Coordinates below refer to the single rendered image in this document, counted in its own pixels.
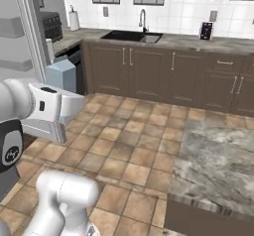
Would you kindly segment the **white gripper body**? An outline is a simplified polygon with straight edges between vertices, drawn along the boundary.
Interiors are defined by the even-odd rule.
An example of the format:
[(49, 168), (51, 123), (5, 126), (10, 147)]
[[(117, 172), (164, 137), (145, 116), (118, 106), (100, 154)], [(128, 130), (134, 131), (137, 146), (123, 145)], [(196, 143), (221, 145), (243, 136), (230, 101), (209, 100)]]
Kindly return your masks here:
[(82, 95), (66, 92), (62, 95), (60, 122), (67, 124), (85, 106), (85, 98)]

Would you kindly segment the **pale blue milk carton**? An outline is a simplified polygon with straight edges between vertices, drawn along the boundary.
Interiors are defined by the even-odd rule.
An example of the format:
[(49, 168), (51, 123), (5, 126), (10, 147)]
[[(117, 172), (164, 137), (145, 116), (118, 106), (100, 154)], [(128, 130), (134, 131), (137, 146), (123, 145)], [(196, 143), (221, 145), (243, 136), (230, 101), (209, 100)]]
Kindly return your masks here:
[(47, 84), (70, 92), (76, 92), (75, 65), (68, 59), (59, 58), (47, 67)]

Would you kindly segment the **grey fridge door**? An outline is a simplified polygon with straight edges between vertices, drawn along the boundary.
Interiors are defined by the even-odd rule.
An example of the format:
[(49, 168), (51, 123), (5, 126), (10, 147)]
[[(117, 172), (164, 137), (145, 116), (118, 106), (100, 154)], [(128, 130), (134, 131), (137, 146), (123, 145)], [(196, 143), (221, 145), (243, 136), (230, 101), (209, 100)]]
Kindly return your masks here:
[(0, 121), (18, 118), (25, 133), (63, 143), (61, 94), (46, 82), (49, 64), (37, 0), (0, 0)]

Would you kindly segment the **black toaster oven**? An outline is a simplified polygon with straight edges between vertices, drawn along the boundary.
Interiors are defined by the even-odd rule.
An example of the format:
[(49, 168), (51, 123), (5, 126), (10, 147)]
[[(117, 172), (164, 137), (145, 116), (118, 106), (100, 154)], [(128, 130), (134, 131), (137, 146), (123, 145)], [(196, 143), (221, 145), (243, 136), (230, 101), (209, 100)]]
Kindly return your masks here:
[(41, 12), (45, 37), (53, 42), (63, 38), (62, 22), (58, 12)]

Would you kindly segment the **white paper towel roll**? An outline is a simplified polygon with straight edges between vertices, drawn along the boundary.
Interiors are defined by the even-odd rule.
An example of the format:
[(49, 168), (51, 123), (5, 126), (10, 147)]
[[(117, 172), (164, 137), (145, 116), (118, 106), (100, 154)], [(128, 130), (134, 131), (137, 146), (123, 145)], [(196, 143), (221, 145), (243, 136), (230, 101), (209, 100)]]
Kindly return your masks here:
[(79, 29), (78, 14), (74, 10), (73, 6), (70, 6), (69, 13), (69, 27), (72, 31), (77, 31)]

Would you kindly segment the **black sink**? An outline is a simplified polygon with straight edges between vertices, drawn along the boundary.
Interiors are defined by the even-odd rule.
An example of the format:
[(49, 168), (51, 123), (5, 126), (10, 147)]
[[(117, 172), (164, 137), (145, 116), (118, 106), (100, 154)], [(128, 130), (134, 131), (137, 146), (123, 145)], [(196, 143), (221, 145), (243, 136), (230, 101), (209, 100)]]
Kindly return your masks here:
[(155, 44), (162, 36), (162, 33), (113, 30), (103, 36), (103, 39)]

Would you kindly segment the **brown base cupboards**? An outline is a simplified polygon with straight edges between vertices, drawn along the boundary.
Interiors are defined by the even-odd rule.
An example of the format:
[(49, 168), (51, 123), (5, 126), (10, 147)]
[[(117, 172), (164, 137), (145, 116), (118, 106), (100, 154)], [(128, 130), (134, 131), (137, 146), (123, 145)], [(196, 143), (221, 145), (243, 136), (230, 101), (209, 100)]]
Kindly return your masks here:
[(90, 93), (254, 117), (254, 56), (109, 42), (83, 53)]

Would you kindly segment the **silver tap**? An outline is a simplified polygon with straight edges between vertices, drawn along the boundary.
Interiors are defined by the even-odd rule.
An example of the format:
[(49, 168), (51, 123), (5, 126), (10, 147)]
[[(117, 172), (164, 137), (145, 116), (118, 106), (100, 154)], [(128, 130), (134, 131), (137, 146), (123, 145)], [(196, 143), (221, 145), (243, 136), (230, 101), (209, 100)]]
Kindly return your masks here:
[(147, 33), (149, 30), (146, 27), (146, 11), (142, 9), (140, 12), (139, 27), (143, 29), (143, 33)]

